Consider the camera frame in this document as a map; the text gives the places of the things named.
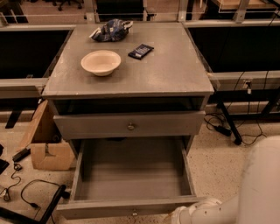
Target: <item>power cord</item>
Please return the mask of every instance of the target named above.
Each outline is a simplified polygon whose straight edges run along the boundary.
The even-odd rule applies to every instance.
[[[214,125],[213,122],[211,122],[212,120],[216,120],[220,123],[220,125]],[[231,129],[228,129],[226,127],[224,127],[224,123],[226,122],[226,118],[222,113],[211,113],[211,114],[206,114],[204,116],[204,121],[206,122],[206,127],[209,130],[216,130],[218,132],[220,132],[222,135],[230,137],[231,136]]]
[[[36,203],[34,203],[34,202],[30,202],[30,201],[26,200],[26,199],[24,198],[24,191],[26,190],[26,188],[27,188],[28,186],[30,186],[30,185],[32,185],[32,184],[34,184],[34,183],[38,183],[38,182],[47,183],[47,184],[50,184],[50,185],[55,185],[55,186],[60,187],[60,185],[57,184],[57,183],[53,183],[53,182],[46,181],[46,180],[43,180],[43,179],[34,179],[33,181],[29,182],[29,183],[21,190],[21,193],[20,193],[21,199],[22,199],[25,203],[27,203],[27,204],[29,204],[31,207],[33,207],[34,209],[38,209],[38,211],[37,211],[36,214],[35,214],[34,219],[36,218],[36,216],[38,215],[39,211],[41,210],[41,206],[39,206],[38,204],[36,204]],[[51,215],[51,218],[52,218],[52,223],[55,224],[54,219],[53,219],[53,215]]]
[[[19,183],[21,182],[21,178],[19,176],[15,176],[15,174],[19,171],[21,171],[23,169],[23,167],[20,164],[14,163],[14,172],[11,174],[11,178],[12,179],[17,179],[17,183],[14,185],[10,185],[7,188],[4,188],[1,192],[0,195],[3,193],[3,200],[4,201],[11,201],[11,196],[10,196],[10,189],[14,186],[19,185]]]

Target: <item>brown cardboard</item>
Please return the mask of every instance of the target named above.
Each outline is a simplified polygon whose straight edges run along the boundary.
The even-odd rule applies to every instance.
[[[68,143],[32,143],[31,159],[34,169],[64,171],[71,167],[74,154]]]
[[[50,143],[59,134],[53,121],[53,112],[47,101],[43,101],[38,105],[17,151],[21,151],[31,143]]]
[[[53,143],[60,133],[53,121],[53,112],[48,101],[43,101],[18,146],[18,151],[29,146],[34,169],[61,171],[68,170],[74,161],[74,153],[69,143]]]

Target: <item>drawer knob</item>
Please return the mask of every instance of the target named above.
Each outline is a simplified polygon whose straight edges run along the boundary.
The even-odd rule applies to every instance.
[[[135,124],[130,122],[129,125],[128,125],[128,130],[134,130],[134,128],[135,128]]]

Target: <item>electrical outlet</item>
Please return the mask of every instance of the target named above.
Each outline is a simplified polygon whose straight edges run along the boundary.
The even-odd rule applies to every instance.
[[[252,82],[253,80],[244,80],[242,88],[243,89],[252,88]]]

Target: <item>open drawer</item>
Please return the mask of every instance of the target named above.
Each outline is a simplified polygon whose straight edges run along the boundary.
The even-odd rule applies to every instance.
[[[197,135],[204,111],[56,115],[64,139]]]
[[[188,175],[188,137],[84,140],[67,219],[167,214],[199,201]]]

